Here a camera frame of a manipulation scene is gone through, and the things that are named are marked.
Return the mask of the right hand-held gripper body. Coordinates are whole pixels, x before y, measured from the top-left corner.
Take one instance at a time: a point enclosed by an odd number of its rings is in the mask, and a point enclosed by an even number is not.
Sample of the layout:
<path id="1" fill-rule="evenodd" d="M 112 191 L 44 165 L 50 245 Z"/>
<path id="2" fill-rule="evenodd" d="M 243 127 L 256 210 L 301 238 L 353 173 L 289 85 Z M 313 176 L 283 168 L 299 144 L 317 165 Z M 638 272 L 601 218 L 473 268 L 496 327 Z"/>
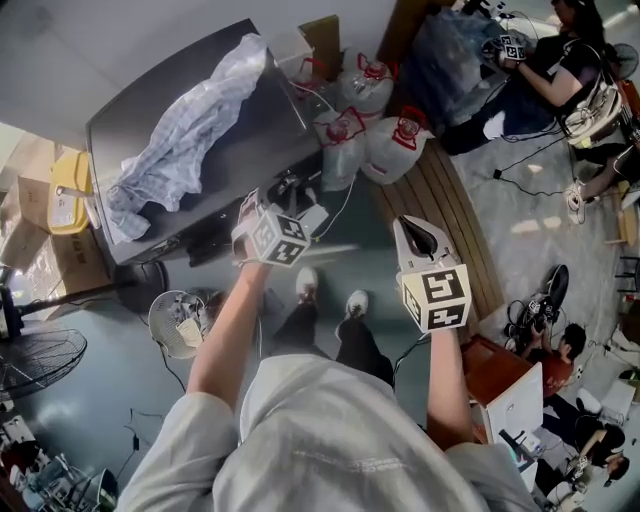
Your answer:
<path id="1" fill-rule="evenodd" d="M 464 326 L 471 308 L 467 266 L 449 248 L 433 258 L 398 250 L 402 303 L 422 333 Z"/>

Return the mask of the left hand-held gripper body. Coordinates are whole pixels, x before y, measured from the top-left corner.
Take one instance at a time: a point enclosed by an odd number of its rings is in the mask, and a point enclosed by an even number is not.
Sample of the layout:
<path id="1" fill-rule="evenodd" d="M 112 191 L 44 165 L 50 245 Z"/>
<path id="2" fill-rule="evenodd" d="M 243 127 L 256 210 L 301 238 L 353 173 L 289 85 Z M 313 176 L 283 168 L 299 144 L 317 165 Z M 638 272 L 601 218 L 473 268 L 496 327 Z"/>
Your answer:
<path id="1" fill-rule="evenodd" d="M 285 215 L 256 188 L 240 205 L 231 248 L 238 265 L 292 267 L 309 248 L 309 236 L 300 221 Z"/>

